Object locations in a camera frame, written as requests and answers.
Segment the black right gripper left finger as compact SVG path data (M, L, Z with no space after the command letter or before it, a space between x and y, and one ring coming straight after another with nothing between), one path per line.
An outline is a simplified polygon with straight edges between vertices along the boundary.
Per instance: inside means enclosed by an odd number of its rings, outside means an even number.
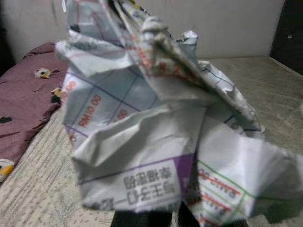
M132 211L116 211L111 227L170 227L171 212L147 211L135 213Z

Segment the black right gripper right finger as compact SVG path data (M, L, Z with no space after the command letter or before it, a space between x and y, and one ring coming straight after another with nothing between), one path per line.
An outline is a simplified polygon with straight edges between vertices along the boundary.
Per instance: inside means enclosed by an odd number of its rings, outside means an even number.
M178 227L200 227L198 221L190 212L184 202L181 203L177 214L177 226Z

